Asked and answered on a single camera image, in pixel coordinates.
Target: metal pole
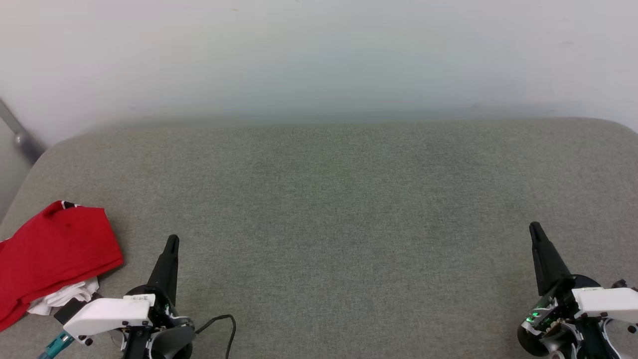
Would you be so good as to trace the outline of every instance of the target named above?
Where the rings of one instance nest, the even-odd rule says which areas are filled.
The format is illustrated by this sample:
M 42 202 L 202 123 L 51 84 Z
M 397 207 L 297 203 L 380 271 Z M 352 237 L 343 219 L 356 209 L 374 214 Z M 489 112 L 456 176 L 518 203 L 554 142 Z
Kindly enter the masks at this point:
M 24 154 L 32 164 L 36 163 L 38 158 L 42 156 L 45 148 L 33 138 L 18 122 L 18 119 L 9 111 L 9 108 L 0 99 L 0 118 L 4 120 L 7 126 L 15 133 L 13 143 Z

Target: sticker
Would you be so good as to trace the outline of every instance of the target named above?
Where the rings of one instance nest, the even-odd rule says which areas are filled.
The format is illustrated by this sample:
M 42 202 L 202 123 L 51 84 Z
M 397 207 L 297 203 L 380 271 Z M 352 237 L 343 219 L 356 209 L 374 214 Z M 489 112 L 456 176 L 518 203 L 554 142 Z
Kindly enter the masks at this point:
M 145 301 L 151 303 L 151 306 L 155 305 L 155 294 L 125 295 L 124 299 L 145 300 Z

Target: white cloth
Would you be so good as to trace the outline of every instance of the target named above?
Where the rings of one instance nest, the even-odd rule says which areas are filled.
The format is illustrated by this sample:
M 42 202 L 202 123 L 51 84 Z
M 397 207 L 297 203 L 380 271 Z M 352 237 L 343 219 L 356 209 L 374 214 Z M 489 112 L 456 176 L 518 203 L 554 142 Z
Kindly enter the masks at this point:
M 76 284 L 71 284 L 70 286 L 63 287 L 55 293 L 51 293 L 48 296 L 34 300 L 31 302 L 31 306 L 27 309 L 27 312 L 47 316 L 51 314 L 51 308 L 62 307 L 70 301 L 71 298 L 75 298 L 81 302 L 88 302 L 91 300 L 91 296 L 98 290 L 98 288 L 100 288 L 100 285 L 98 284 L 97 277 L 93 277 Z

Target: gray cushion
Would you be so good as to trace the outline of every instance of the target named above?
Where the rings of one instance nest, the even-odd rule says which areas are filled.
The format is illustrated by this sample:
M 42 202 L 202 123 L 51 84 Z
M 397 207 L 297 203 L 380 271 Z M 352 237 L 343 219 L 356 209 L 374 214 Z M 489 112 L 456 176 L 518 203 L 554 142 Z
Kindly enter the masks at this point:
M 0 237 L 58 199 L 106 208 L 126 264 L 105 296 L 145 283 L 178 234 L 177 308 L 233 314 L 231 358 L 528 358 L 533 220 L 572 272 L 638 286 L 638 135 L 595 119 L 85 135 L 38 161 Z M 222 358 L 230 328 L 193 357 Z M 27 316 L 1 356 L 35 358 L 60 330 Z M 100 335 L 58 358 L 120 357 Z

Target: gray fabric surface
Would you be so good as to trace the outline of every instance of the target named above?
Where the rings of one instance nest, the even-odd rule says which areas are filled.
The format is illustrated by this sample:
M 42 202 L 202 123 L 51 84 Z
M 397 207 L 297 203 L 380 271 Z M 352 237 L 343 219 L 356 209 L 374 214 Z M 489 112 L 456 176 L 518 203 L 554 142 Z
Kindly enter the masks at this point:
M 638 135 L 594 119 L 86 135 L 45 153 L 0 236 L 58 199 L 106 208 L 126 264 L 105 296 L 178 234 L 177 308 L 233 314 L 231 358 L 531 358 L 532 220 L 574 273 L 638 285 Z M 230 328 L 193 357 L 222 358 Z M 35 358 L 59 330 L 27 316 L 0 356 Z M 120 357 L 102 335 L 58 358 Z

